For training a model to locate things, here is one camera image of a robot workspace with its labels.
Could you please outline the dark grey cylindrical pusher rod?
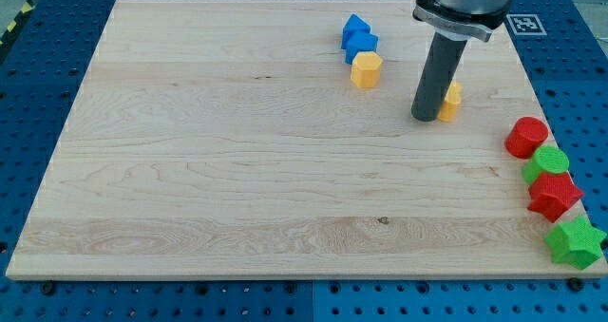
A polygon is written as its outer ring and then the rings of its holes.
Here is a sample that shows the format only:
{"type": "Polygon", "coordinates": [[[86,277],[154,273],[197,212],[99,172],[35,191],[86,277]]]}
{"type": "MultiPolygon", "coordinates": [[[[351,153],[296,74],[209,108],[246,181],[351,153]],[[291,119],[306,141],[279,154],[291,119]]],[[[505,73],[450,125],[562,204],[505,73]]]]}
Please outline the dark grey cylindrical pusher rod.
{"type": "Polygon", "coordinates": [[[454,41],[439,32],[434,33],[410,109],[416,120],[432,122],[437,119],[466,43],[467,40],[454,41]]]}

